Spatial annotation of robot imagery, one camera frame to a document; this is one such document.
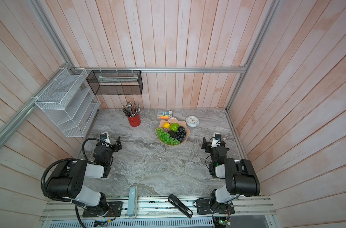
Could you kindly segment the black grape bunch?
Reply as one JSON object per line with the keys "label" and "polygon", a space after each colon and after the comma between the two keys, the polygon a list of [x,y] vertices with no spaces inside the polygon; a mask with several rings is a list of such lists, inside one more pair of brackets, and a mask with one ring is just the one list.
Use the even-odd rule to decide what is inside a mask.
{"label": "black grape bunch", "polygon": [[177,131],[176,131],[176,137],[175,139],[182,142],[186,139],[186,129],[183,126],[179,126]]}

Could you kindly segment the dark fake avocado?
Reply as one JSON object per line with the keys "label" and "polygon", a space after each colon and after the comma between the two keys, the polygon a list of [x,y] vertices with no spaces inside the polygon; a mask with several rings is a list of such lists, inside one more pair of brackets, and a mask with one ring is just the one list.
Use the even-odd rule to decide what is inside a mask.
{"label": "dark fake avocado", "polygon": [[169,131],[168,134],[170,135],[171,138],[176,139],[177,138],[177,133],[174,131]]}

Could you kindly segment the green bumpy fake fruit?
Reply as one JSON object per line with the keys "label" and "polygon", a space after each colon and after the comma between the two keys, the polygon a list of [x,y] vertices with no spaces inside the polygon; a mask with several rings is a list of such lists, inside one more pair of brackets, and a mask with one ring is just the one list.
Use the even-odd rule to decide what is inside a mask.
{"label": "green bumpy fake fruit", "polygon": [[179,127],[180,127],[180,126],[179,126],[178,123],[172,123],[172,124],[170,125],[171,131],[174,131],[174,132],[177,132],[177,130],[178,130]]}

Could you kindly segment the green grape bunch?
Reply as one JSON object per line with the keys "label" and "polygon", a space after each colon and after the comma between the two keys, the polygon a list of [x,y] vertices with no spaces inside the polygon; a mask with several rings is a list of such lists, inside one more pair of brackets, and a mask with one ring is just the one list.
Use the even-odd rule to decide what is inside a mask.
{"label": "green grape bunch", "polygon": [[158,139],[166,145],[176,146],[181,143],[179,140],[171,137],[171,135],[168,132],[166,132],[164,128],[157,128],[155,132]]}

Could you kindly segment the yellow fake lemon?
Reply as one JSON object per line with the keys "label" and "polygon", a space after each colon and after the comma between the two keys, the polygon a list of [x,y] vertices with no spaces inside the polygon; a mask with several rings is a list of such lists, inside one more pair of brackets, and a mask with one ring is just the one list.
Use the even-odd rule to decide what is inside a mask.
{"label": "yellow fake lemon", "polygon": [[165,128],[165,129],[170,129],[170,126],[171,126],[170,123],[166,122],[166,123],[163,124],[162,127]]}

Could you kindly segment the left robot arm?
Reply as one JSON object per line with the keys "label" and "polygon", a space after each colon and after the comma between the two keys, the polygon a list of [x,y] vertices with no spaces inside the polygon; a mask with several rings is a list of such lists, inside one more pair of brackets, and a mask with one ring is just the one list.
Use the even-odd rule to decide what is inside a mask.
{"label": "left robot arm", "polygon": [[[93,161],[87,158],[85,144],[96,141]],[[122,150],[121,138],[111,144],[107,133],[100,138],[87,138],[82,143],[84,159],[67,158],[53,162],[41,177],[41,189],[49,199],[70,202],[83,208],[99,208],[106,211],[108,203],[105,194],[84,185],[86,178],[107,178],[113,163],[113,153]]]}

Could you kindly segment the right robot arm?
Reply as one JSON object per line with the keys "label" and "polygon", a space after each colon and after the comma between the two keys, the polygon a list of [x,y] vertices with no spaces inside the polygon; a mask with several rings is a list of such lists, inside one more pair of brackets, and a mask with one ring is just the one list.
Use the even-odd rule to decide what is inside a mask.
{"label": "right robot arm", "polygon": [[224,179],[225,185],[210,195],[210,205],[227,204],[239,195],[258,196],[260,183],[250,160],[228,158],[229,148],[221,134],[215,134],[209,141],[203,138],[201,148],[210,155],[206,163],[211,176]]}

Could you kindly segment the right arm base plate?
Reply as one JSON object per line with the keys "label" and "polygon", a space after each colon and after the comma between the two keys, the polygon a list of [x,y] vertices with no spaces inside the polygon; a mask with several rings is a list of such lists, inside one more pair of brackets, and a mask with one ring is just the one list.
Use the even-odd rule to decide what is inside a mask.
{"label": "right arm base plate", "polygon": [[199,198],[193,202],[193,206],[197,209],[199,215],[208,214],[227,214],[235,213],[232,203],[211,202],[209,199]]}

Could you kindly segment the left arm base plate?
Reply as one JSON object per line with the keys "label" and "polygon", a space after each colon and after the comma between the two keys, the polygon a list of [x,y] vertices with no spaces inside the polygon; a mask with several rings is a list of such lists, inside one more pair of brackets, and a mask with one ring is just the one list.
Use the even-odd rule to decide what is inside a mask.
{"label": "left arm base plate", "polygon": [[86,207],[82,216],[84,218],[93,217],[120,217],[123,208],[122,201],[107,201],[106,204],[100,204],[96,207]]}

